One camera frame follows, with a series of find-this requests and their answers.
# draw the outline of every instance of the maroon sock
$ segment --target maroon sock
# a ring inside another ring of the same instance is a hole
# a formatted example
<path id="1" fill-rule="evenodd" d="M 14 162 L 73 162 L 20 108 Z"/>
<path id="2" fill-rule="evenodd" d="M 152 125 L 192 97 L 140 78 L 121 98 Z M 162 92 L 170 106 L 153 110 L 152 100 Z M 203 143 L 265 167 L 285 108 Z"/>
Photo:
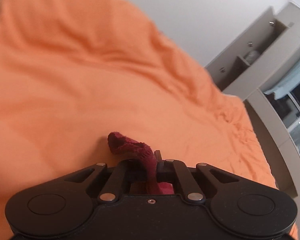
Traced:
<path id="1" fill-rule="evenodd" d="M 173 187 L 167 182 L 157 182 L 157 160 L 149 145 L 137 142 L 118 132 L 108 135 L 108 145 L 113 154 L 135 153 L 147 172 L 147 192 L 151 195 L 173 194 Z"/>

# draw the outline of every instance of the bed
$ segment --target bed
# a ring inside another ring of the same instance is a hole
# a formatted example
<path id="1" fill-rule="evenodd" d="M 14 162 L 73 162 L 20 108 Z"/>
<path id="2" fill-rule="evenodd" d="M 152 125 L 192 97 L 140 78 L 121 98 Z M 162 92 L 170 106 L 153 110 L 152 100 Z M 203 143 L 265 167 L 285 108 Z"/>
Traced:
<path id="1" fill-rule="evenodd" d="M 109 151 L 112 131 L 275 187 L 240 99 L 134 5 L 0 0 L 0 240 L 16 192 L 125 158 Z"/>

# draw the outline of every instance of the light blue cloth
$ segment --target light blue cloth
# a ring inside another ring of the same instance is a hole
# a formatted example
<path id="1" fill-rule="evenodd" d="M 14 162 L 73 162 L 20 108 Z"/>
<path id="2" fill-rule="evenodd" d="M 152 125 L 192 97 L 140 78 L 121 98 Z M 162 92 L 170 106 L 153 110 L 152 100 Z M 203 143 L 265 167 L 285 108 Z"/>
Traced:
<path id="1" fill-rule="evenodd" d="M 264 92 L 267 95 L 274 93 L 274 99 L 280 99 L 300 84 L 300 60 L 286 73 L 286 75 L 271 89 Z"/>

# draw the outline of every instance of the orange fabric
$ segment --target orange fabric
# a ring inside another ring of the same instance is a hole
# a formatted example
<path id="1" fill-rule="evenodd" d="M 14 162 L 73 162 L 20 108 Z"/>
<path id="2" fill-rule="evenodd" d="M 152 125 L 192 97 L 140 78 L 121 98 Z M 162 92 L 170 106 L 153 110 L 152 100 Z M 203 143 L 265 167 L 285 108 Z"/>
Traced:
<path id="1" fill-rule="evenodd" d="M 0 239 L 12 235 L 4 205 L 14 193 L 115 165 L 111 131 L 275 187 L 242 102 L 135 6 L 0 0 Z"/>

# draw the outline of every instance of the screw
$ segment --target screw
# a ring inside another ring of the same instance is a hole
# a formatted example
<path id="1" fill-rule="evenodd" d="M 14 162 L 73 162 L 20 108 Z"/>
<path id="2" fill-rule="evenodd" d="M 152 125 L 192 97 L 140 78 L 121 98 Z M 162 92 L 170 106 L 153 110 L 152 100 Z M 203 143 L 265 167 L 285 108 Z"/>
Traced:
<path id="1" fill-rule="evenodd" d="M 103 193 L 99 198 L 103 201 L 113 201 L 115 199 L 115 195 L 112 193 Z"/>
<path id="2" fill-rule="evenodd" d="M 148 203 L 149 203 L 149 204 L 155 204 L 156 201 L 155 201 L 154 199 L 149 199 L 149 200 L 148 200 Z"/>
<path id="3" fill-rule="evenodd" d="M 187 195 L 187 198 L 193 201 L 199 201 L 203 199 L 203 195 L 200 193 L 190 193 Z"/>

